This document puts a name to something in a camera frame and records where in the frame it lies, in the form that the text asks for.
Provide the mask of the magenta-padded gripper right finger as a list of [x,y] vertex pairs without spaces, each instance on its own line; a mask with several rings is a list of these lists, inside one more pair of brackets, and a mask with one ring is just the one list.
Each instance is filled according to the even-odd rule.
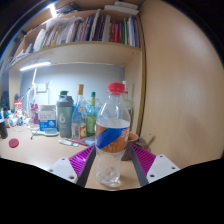
[[141,187],[179,171],[165,155],[154,155],[136,145],[131,146],[129,155]]

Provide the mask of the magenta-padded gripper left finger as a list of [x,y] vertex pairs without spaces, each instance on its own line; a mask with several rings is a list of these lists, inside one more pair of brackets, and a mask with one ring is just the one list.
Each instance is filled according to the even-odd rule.
[[90,146],[70,158],[61,157],[48,171],[78,186],[84,187],[95,156],[95,147]]

